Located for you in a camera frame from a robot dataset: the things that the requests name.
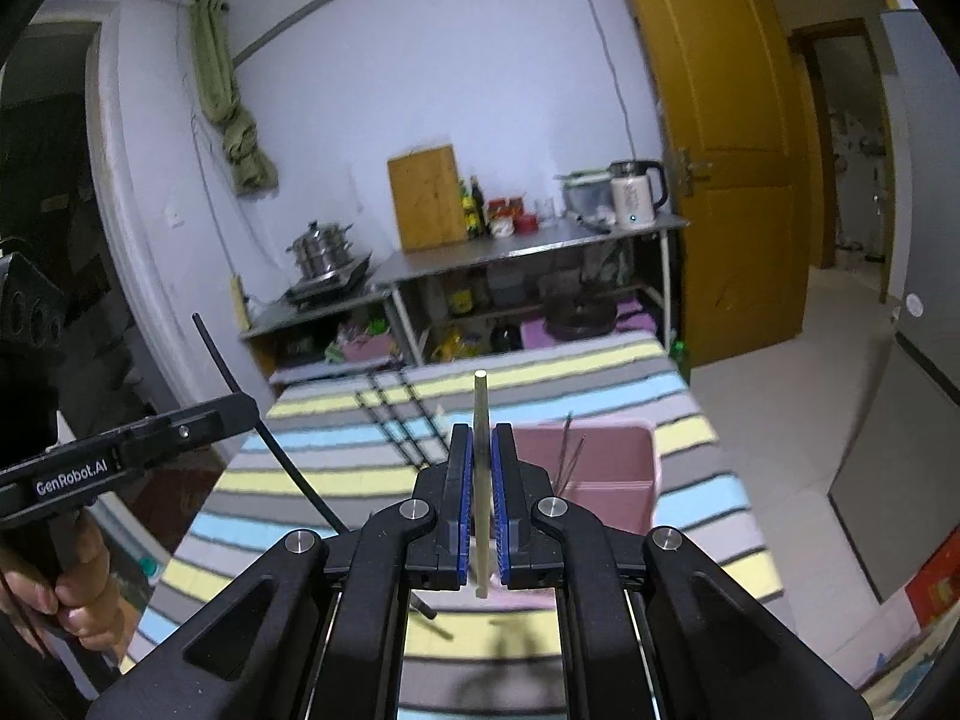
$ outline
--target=black pan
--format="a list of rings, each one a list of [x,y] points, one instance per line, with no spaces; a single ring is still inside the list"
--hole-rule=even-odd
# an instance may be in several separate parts
[[[606,336],[616,330],[621,319],[630,319],[640,311],[617,315],[616,300],[590,298],[577,295],[574,298],[555,298],[544,306],[546,332],[557,341],[582,341],[583,338]]]

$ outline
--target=human hand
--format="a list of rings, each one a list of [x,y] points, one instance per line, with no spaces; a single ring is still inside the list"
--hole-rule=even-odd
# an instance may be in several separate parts
[[[107,650],[123,635],[120,590],[109,575],[104,538],[87,512],[81,512],[77,520],[77,555],[78,565],[57,577],[51,587],[35,567],[0,543],[0,571],[25,613],[32,616],[35,627],[34,613],[55,614],[64,630],[75,635],[86,649]],[[0,610],[11,618],[27,643],[40,649],[2,586]]]

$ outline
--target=kettle handle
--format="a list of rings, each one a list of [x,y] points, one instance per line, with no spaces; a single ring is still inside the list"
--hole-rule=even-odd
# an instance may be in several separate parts
[[[637,167],[644,172],[647,172],[647,170],[656,170],[659,174],[659,178],[661,179],[661,196],[659,199],[654,200],[654,210],[658,210],[666,203],[667,198],[670,196],[669,189],[667,189],[664,163],[656,162],[656,160],[653,159],[642,159],[637,161]]]

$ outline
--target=silver screw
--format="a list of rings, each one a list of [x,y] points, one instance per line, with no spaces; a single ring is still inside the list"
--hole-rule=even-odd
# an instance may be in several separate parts
[[[400,516],[406,517],[407,519],[426,517],[429,511],[430,504],[426,501],[421,501],[419,498],[411,498],[409,501],[404,501],[400,504]]]
[[[317,537],[310,531],[294,531],[293,533],[287,533],[287,538],[283,540],[283,546],[287,548],[287,551],[299,555],[311,550],[316,542]]]
[[[555,498],[552,495],[549,498],[541,498],[541,502],[536,504],[544,517],[562,517],[566,514],[568,506],[563,498]]]
[[[656,546],[671,551],[683,544],[683,534],[676,528],[657,528],[653,533],[653,539]]]

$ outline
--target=white door frame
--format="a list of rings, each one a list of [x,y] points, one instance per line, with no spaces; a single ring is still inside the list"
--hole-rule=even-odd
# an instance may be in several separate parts
[[[66,29],[69,23],[98,26],[86,56],[85,107],[100,217],[137,327],[174,398],[187,406],[204,399],[203,388],[190,365],[186,339],[155,264],[124,146],[118,77],[122,8],[123,0],[47,0],[31,23],[61,23]]]

